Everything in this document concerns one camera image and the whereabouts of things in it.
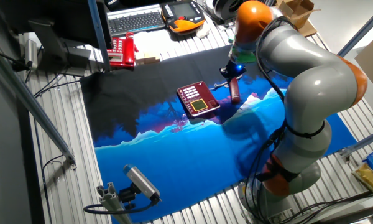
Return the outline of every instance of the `black cloth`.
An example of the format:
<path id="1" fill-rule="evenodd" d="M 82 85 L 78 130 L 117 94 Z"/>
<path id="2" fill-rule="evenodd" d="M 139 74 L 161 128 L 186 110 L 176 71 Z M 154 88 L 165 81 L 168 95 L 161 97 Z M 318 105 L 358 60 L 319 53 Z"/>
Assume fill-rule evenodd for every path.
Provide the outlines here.
<path id="1" fill-rule="evenodd" d="M 81 88 L 93 139 L 113 136 L 120 126 L 131 136 L 137 135 L 141 111 L 165 101 L 175 101 L 177 88 L 204 81 L 208 86 L 225 82 L 219 69 L 228 62 L 230 46 L 206 50 L 138 65 L 134 71 L 117 70 L 95 73 L 81 79 Z M 257 70 L 254 65 L 248 71 Z M 252 76 L 259 72 L 248 72 Z"/>

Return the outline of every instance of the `red telephone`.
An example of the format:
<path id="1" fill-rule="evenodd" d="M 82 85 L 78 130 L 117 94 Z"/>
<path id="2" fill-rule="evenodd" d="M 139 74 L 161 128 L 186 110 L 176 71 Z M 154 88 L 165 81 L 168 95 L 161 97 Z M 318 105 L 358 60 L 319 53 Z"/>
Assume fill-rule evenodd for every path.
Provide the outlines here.
<path id="1" fill-rule="evenodd" d="M 132 38 L 134 34 L 128 32 L 126 38 L 113 37 L 113 49 L 107 49 L 109 63 L 114 68 L 133 68 L 136 60 L 134 52 L 138 52 Z"/>

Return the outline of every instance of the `metal table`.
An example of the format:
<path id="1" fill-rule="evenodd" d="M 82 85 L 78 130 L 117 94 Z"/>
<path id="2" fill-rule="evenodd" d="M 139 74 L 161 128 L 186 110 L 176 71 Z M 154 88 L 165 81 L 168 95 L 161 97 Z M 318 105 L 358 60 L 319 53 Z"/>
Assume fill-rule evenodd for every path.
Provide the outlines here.
<path id="1" fill-rule="evenodd" d="M 234 35 L 234 28 L 225 29 L 223 26 L 215 26 L 209 19 L 206 23 L 210 26 L 210 34 L 207 37 L 199 39 L 194 35 L 178 36 L 177 40 L 167 42 L 166 51 L 160 52 L 161 59 L 166 60 L 230 44 L 228 37 Z M 163 30 L 158 32 L 148 33 L 148 36 L 166 35 Z M 327 49 L 318 34 L 307 39 Z M 92 58 L 96 61 L 103 61 L 99 50 L 91 46 L 84 47 L 93 50 Z M 140 52 L 144 51 L 144 48 L 138 48 Z M 92 62 L 90 67 L 91 69 L 87 70 L 85 75 L 91 75 L 97 71 L 97 68 L 102 68 L 102 65 Z M 28 86 L 32 93 L 36 93 L 54 77 L 54 74 L 47 73 L 32 74 Z M 53 84 L 78 79 L 59 75 Z M 46 222 L 50 223 L 49 210 L 52 223 L 111 223 L 108 215 L 92 215 L 83 211 L 84 206 L 99 203 L 99 195 L 95 187 L 103 183 L 86 118 L 80 84 L 72 83 L 51 89 L 37 100 L 71 148 L 77 164 L 76 169 L 71 169 L 62 157 L 47 166 L 44 171 L 47 180 L 47 198 L 43 191 L 42 173 L 38 169 Z M 357 140 L 373 133 L 373 117 L 371 109 L 365 104 L 365 99 L 352 108 L 340 112 L 339 115 Z M 61 152 L 40 125 L 34 122 L 32 115 L 30 120 L 37 166 L 40 167 L 49 159 L 59 156 Z M 317 202 L 348 197 L 366 191 L 351 172 L 372 151 L 373 143 L 352 153 L 351 162 L 348 164 L 338 154 L 320 159 L 318 163 L 322 171 L 321 179 L 308 190 L 289 196 L 292 210 L 288 214 L 297 213 L 300 209 Z M 150 223 L 250 223 L 251 218 L 242 208 L 237 197 L 236 184 L 195 205 L 158 220 L 152 220 Z"/>

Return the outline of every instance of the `wall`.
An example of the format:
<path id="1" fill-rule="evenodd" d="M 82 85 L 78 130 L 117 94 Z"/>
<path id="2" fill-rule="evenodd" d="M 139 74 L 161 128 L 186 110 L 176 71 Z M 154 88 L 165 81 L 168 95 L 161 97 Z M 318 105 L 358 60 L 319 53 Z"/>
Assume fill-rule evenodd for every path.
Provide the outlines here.
<path id="1" fill-rule="evenodd" d="M 0 20 L 0 47 L 10 57 L 19 54 L 19 44 L 6 32 L 2 20 Z M 39 213 L 42 209 L 39 186 L 36 185 L 38 182 L 34 180 L 34 183 L 31 178 L 34 176 L 36 166 L 33 162 L 34 154 L 32 153 L 33 156 L 30 157 L 28 153 L 33 152 L 28 123 L 28 112 L 0 79 L 0 224 L 44 222 L 44 220 L 39 221 L 41 219 L 38 215 L 32 218 L 30 212 L 30 202 L 34 206 L 34 213 Z M 34 190 L 33 186 L 38 190 L 36 200 L 30 200 L 28 194 L 28 190 Z"/>

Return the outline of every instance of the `computer keyboard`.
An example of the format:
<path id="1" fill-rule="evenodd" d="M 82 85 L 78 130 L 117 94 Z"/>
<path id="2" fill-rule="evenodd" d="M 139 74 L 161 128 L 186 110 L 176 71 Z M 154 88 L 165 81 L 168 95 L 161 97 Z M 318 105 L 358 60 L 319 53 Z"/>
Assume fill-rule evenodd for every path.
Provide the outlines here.
<path id="1" fill-rule="evenodd" d="M 108 13 L 109 29 L 113 37 L 127 32 L 141 32 L 165 27 L 158 4 Z"/>

